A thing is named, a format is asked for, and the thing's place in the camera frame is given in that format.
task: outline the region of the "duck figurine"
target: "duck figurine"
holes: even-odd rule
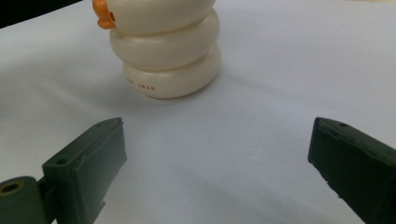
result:
[[[219,72],[216,0],[93,0],[123,73],[138,91],[175,98],[198,91]]]

